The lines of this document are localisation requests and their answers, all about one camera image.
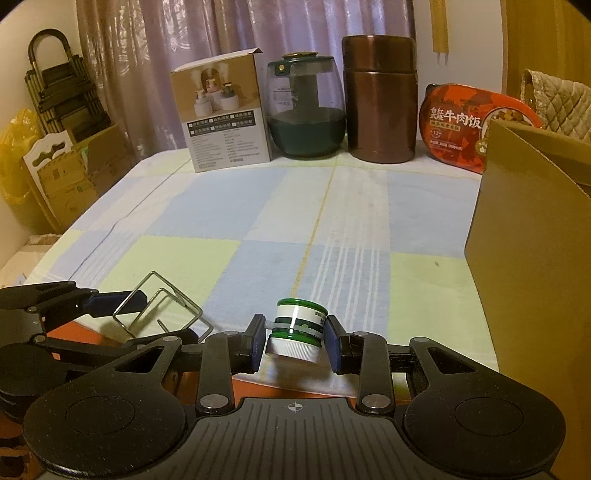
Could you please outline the metal wire rack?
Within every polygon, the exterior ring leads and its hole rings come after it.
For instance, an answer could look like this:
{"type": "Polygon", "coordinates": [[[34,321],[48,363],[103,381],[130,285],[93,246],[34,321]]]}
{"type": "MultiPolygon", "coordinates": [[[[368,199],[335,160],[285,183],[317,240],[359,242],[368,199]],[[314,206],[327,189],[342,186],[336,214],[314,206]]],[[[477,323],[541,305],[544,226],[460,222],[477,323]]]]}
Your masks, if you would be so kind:
{"type": "Polygon", "coordinates": [[[147,273],[125,295],[111,318],[131,338],[192,330],[204,341],[214,331],[204,309],[156,271],[147,273]]]}

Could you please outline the green white pill bottle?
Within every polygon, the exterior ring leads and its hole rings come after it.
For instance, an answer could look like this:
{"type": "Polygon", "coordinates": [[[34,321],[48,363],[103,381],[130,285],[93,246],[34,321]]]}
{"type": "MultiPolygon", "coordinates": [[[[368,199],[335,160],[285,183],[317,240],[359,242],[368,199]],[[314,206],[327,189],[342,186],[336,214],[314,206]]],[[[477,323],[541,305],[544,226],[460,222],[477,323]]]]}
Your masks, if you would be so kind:
{"type": "Polygon", "coordinates": [[[318,363],[328,315],[324,306],[310,300],[278,300],[276,318],[266,342],[266,354],[318,363]]]}

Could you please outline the cardboard boxes on floor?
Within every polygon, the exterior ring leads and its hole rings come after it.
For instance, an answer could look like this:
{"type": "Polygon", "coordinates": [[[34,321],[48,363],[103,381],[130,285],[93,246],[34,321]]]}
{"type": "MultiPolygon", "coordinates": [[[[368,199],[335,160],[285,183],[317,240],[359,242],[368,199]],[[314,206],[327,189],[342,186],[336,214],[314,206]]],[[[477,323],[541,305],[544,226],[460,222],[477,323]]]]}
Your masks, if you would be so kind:
{"type": "Polygon", "coordinates": [[[51,228],[62,233],[129,172],[132,160],[113,125],[80,142],[67,131],[48,134],[24,155],[21,167],[51,228]]]}

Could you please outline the yellow plastic bag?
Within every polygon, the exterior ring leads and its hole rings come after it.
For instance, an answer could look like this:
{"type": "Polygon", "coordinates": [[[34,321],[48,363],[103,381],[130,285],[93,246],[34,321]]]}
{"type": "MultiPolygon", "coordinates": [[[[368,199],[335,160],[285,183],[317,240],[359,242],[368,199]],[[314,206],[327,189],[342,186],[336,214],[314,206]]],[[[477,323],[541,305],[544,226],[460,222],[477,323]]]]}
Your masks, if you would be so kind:
{"type": "Polygon", "coordinates": [[[1,195],[9,206],[23,205],[30,197],[21,160],[43,136],[37,114],[28,108],[21,109],[1,131],[1,195]]]}

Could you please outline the brown cardboard box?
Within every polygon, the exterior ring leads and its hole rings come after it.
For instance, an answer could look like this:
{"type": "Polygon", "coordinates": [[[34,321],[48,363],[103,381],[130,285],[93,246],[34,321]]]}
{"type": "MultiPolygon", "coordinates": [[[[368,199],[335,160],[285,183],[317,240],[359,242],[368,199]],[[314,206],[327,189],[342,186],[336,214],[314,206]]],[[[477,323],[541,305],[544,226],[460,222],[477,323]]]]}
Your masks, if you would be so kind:
{"type": "Polygon", "coordinates": [[[553,471],[590,476],[590,146],[516,122],[489,128],[465,246],[500,370],[562,411],[553,471]]]}

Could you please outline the checked pastel tablecloth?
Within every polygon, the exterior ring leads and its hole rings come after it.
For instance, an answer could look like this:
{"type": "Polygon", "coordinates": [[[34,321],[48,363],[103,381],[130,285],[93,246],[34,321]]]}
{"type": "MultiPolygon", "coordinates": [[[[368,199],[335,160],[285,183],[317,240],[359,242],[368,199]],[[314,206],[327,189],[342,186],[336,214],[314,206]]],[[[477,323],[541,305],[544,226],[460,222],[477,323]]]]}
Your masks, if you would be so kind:
{"type": "Polygon", "coordinates": [[[427,156],[375,165],[348,153],[205,173],[186,150],[135,166],[30,275],[100,291],[170,281],[218,330],[321,304],[349,331],[432,338],[497,358],[464,257],[480,179],[427,156]]]}

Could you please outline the white product box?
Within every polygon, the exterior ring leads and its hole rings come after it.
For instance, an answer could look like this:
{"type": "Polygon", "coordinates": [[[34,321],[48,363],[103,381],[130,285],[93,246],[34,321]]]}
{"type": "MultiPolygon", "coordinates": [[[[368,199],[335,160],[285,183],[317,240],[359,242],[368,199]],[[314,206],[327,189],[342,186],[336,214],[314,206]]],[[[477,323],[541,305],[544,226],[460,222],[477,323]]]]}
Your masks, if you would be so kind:
{"type": "Polygon", "coordinates": [[[259,88],[259,48],[184,64],[170,74],[195,172],[270,161],[259,88]]]}

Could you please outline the purple curtain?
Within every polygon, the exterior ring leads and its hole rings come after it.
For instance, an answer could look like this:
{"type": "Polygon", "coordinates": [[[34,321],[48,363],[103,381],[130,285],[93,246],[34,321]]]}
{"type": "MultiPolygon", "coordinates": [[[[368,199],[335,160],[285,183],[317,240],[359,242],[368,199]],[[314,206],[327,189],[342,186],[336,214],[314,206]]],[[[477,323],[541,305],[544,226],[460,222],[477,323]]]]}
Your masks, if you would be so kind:
{"type": "Polygon", "coordinates": [[[84,61],[138,160],[184,147],[170,73],[257,47],[263,61],[317,51],[342,61],[342,37],[414,37],[410,1],[79,1],[84,61]]]}

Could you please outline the red beef rice bowl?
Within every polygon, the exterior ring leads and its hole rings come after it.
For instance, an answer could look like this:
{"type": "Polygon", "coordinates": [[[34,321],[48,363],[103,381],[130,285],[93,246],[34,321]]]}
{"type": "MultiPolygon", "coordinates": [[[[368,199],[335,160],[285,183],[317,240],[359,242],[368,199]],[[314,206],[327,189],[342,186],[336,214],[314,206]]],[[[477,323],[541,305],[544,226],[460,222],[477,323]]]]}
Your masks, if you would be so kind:
{"type": "Polygon", "coordinates": [[[495,120],[540,128],[522,101],[461,84],[430,84],[419,112],[422,140],[432,156],[474,173],[485,168],[489,127],[495,120]]]}

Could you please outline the green glass jar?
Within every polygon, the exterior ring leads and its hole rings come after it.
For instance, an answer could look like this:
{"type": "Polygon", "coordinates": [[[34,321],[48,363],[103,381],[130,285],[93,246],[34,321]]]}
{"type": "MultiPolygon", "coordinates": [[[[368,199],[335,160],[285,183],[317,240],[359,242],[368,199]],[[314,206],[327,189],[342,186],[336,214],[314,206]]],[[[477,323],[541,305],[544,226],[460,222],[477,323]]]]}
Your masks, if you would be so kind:
{"type": "Polygon", "coordinates": [[[294,52],[266,67],[266,120],[287,157],[335,153],[346,133],[344,92],[332,56],[294,52]]]}

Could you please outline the brown metal canister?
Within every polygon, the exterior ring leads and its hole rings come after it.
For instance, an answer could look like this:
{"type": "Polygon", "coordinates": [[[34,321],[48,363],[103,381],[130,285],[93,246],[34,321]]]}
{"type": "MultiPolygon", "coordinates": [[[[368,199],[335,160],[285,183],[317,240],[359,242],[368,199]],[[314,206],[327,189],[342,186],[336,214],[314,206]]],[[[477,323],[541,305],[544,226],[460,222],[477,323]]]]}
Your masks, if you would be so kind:
{"type": "Polygon", "coordinates": [[[415,40],[392,35],[342,38],[349,152],[380,164],[416,152],[418,73],[415,40]]]}

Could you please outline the wooden door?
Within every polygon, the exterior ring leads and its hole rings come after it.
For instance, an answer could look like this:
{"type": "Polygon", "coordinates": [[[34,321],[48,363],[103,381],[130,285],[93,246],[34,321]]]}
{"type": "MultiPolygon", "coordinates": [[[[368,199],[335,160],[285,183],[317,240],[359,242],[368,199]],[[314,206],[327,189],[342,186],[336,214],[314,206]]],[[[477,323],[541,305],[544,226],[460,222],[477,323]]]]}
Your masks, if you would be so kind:
{"type": "Polygon", "coordinates": [[[536,70],[590,84],[590,20],[569,1],[503,1],[503,91],[536,70]]]}

